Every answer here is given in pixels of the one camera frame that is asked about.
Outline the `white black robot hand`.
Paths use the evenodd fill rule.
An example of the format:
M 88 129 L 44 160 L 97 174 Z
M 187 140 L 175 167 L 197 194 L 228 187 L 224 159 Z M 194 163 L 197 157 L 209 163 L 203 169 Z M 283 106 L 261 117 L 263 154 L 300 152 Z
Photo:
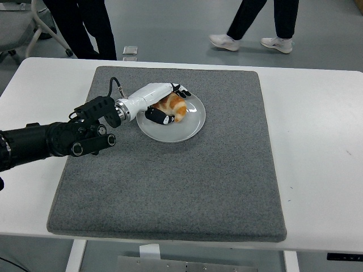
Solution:
M 167 95 L 174 93 L 182 98 L 191 96 L 191 93 L 180 84 L 173 83 L 149 83 L 131 94 L 126 99 L 118 99 L 120 107 L 123 107 L 126 120 L 133 120 L 137 113 L 146 111 L 147 108 Z

